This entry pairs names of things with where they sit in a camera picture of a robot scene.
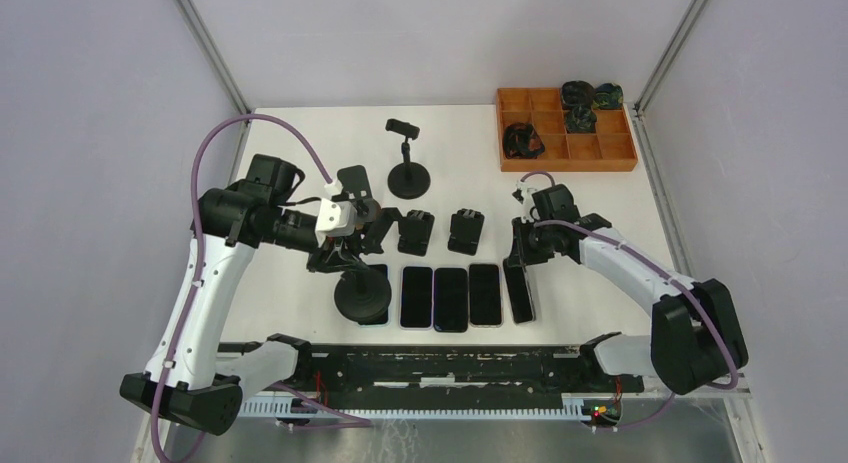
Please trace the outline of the black case phone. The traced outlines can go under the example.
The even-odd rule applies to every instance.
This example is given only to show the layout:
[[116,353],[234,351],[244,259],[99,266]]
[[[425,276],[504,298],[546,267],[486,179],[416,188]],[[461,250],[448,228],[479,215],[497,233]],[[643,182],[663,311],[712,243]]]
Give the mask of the black case phone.
[[434,273],[433,326],[438,332],[464,333],[469,325],[468,273],[438,268]]

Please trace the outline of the lilac case phone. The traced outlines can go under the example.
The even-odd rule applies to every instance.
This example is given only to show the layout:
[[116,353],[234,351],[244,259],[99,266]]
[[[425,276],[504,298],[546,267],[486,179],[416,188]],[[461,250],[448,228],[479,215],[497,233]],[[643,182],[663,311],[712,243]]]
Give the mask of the lilac case phone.
[[433,276],[434,271],[430,267],[408,266],[403,269],[399,317],[402,328],[432,327]]

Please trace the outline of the blue case phone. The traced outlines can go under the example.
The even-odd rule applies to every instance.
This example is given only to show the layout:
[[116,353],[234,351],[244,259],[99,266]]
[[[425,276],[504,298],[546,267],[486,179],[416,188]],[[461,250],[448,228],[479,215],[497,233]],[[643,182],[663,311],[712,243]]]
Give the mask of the blue case phone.
[[364,301],[367,310],[358,324],[361,326],[384,325],[388,323],[392,297],[388,281],[388,266],[372,264],[369,268],[369,273],[362,273],[355,279],[357,296]]

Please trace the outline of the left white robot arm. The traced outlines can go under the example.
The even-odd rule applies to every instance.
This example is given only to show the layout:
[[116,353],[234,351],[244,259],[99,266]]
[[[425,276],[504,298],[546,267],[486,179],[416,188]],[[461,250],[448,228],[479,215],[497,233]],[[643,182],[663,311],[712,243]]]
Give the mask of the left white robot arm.
[[287,205],[304,179],[295,165],[256,155],[245,178],[198,199],[199,221],[168,326],[145,369],[124,376],[121,397],[152,417],[219,436],[257,393],[278,381],[295,391],[312,382],[311,345],[295,337],[275,334],[234,359],[218,356],[235,292],[261,244],[308,254],[311,272],[362,266],[342,246],[375,213],[365,167],[339,170],[317,215]]

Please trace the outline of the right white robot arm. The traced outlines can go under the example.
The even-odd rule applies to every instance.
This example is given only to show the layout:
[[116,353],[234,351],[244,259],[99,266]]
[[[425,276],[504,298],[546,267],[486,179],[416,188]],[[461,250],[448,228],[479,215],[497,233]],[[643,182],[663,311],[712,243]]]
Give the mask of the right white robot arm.
[[662,266],[607,219],[581,214],[563,184],[536,189],[520,180],[512,195],[524,213],[511,221],[502,271],[517,322],[535,318],[529,267],[555,256],[603,276],[650,318],[646,335],[611,332],[580,346],[577,375],[585,388],[602,391],[622,375],[657,378],[675,395],[737,387],[749,354],[725,284]]

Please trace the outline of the brown base phone stand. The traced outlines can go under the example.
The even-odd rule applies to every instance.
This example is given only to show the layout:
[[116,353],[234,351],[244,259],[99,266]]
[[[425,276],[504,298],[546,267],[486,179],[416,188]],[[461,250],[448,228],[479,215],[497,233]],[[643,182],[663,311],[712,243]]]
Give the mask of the brown base phone stand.
[[333,200],[351,204],[355,210],[357,225],[371,223],[378,218],[381,207],[373,197],[367,170],[363,165],[339,169],[337,181],[342,185],[342,189]]

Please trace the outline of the black phone stand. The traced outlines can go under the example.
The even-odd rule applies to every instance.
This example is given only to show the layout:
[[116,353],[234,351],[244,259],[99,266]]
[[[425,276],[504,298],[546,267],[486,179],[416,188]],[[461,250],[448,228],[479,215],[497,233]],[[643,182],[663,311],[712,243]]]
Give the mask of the black phone stand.
[[485,216],[472,209],[460,209],[451,216],[447,248],[454,253],[475,256]]
[[427,253],[435,217],[423,210],[410,210],[398,221],[400,253],[424,257]]

